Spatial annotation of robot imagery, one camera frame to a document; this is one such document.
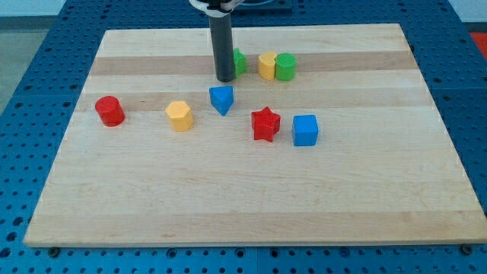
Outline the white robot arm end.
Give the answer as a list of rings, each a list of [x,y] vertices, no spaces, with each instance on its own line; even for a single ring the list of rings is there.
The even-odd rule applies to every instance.
[[[211,18],[222,18],[230,14],[244,0],[189,0],[189,3]]]

